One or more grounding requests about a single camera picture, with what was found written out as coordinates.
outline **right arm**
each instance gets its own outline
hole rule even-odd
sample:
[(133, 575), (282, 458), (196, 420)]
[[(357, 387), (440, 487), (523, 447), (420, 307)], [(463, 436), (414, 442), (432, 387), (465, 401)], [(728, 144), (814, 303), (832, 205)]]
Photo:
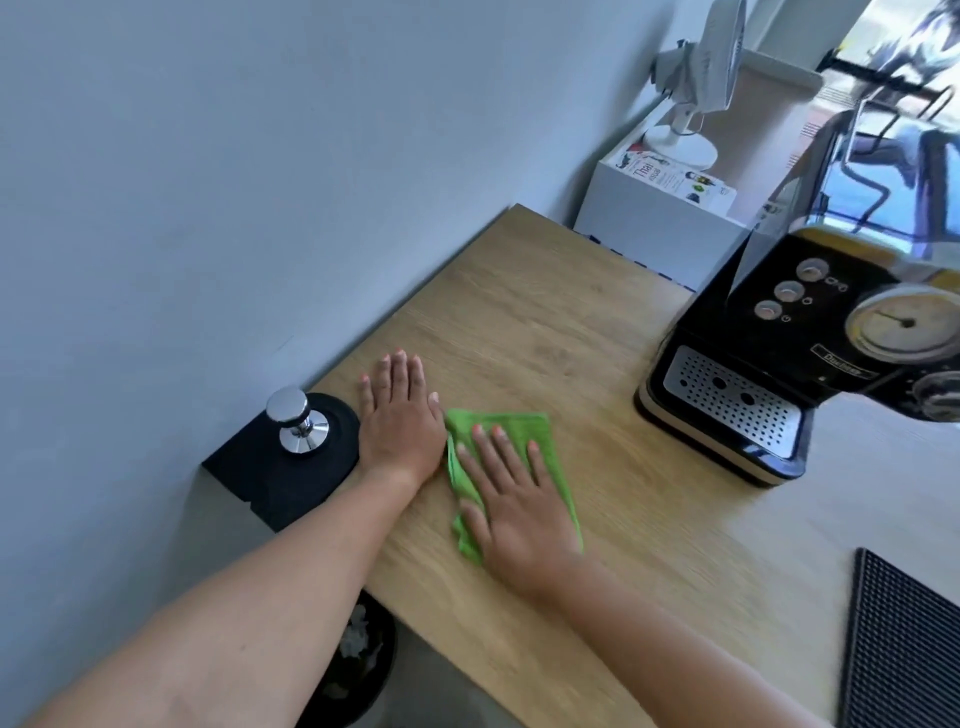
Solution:
[(502, 428), (473, 430), (482, 465), (457, 455), (486, 514), (463, 502), (484, 565), (552, 609), (660, 728), (823, 728), (826, 724), (751, 667), (663, 612), (580, 553), (576, 531), (535, 443), (528, 472)]

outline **brand label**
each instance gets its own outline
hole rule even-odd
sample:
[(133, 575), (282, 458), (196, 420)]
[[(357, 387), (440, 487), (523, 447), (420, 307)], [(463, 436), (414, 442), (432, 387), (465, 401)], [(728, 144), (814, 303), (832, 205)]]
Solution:
[(839, 369), (841, 372), (850, 376), (857, 376), (861, 379), (873, 379), (879, 376), (879, 373), (877, 372), (871, 372), (869, 369), (860, 369), (859, 367), (851, 364), (846, 359), (837, 356), (823, 344), (814, 344), (812, 347), (810, 347), (810, 350), (821, 359), (826, 361), (827, 364), (834, 369)]

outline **white desk fan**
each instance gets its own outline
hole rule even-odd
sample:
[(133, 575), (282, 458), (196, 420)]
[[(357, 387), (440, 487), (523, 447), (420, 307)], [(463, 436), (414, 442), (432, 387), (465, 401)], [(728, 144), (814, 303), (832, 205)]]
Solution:
[(713, 166), (716, 147), (687, 129), (695, 113), (730, 107), (746, 20), (746, 0), (714, 0), (700, 42), (681, 40), (679, 47), (657, 55), (651, 79), (677, 106), (669, 126), (654, 127), (643, 137), (647, 147), (693, 169)]

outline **green microfiber cloth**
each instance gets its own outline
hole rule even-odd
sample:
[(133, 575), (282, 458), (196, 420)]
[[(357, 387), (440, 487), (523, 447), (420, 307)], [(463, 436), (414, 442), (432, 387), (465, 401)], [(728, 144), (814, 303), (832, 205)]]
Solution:
[[(490, 428), (494, 425), (503, 427), (510, 437), (510, 441), (514, 444), (517, 454), (523, 460), (523, 464), (528, 468), (530, 463), (527, 461), (527, 443), (533, 440), (540, 446), (540, 452), (543, 453), (543, 462), (546, 463), (546, 469), (557, 484), (560, 497), (566, 503), (570, 518), (573, 519), (573, 524), (577, 528), (580, 548), (583, 549), (584, 539), (580, 533), (580, 522), (577, 521), (577, 511), (573, 507), (573, 496), (566, 485), (564, 471), (561, 469), (560, 460), (557, 458), (557, 449), (553, 443), (553, 436), (550, 434), (550, 421), (546, 415), (539, 412), (486, 414), (470, 412), (466, 409), (448, 409), (446, 411), (446, 466), (450, 473), (450, 485), (453, 487), (457, 499), (468, 498), (479, 503), (480, 507), (483, 508), (483, 501), (476, 488), (473, 487), (469, 476), (461, 467), (456, 450), (457, 444), (463, 443), (473, 457), (479, 461), (480, 458), (477, 456), (473, 438), (470, 436), (470, 429), (478, 423), (487, 431), (490, 431)], [(480, 547), (473, 540), (473, 536), (470, 535), (463, 517), (458, 515), (454, 519), (453, 531), (457, 534), (457, 547), (460, 548), (460, 552), (475, 564), (483, 563)]]

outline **forearm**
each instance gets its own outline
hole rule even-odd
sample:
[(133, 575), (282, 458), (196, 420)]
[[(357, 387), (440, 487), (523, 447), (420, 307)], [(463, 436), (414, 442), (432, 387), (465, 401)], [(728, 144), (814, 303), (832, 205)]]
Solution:
[(753, 669), (583, 559), (557, 605), (660, 728), (822, 728)]
[(370, 475), (157, 614), (32, 725), (296, 723), (419, 484)]

